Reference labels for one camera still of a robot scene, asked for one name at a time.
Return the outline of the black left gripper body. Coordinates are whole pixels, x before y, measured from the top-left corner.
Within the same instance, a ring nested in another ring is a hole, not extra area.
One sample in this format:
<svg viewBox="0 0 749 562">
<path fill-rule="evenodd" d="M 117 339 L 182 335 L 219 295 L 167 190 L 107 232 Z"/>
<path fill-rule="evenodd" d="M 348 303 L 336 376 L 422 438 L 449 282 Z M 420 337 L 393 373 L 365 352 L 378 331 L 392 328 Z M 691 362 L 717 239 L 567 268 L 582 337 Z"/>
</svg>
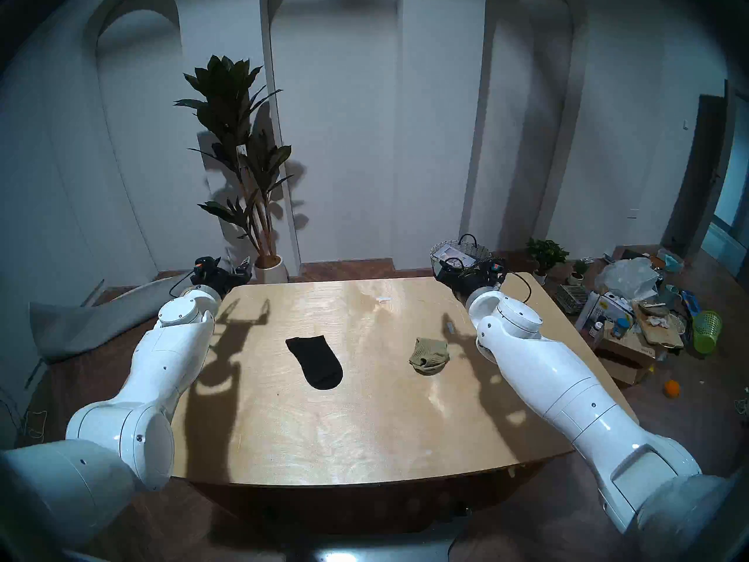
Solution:
<svg viewBox="0 0 749 562">
<path fill-rule="evenodd" d="M 228 272 L 224 268 L 195 267 L 195 286 L 207 286 L 220 298 L 235 287 L 246 285 L 246 273 Z"/>
</svg>

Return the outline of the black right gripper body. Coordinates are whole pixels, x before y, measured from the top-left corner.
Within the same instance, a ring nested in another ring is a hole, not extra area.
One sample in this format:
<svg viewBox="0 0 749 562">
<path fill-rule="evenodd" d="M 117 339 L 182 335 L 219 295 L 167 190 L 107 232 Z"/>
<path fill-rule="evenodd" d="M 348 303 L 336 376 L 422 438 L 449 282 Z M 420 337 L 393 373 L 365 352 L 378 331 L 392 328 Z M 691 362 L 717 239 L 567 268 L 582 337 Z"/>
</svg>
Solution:
<svg viewBox="0 0 749 562">
<path fill-rule="evenodd" d="M 501 286 L 504 280 L 504 270 L 500 272 L 474 270 L 465 275 L 460 271 L 441 270 L 439 272 L 439 282 L 447 286 L 461 304 L 470 304 L 475 293 L 483 294 L 498 290 L 498 286 Z"/>
</svg>

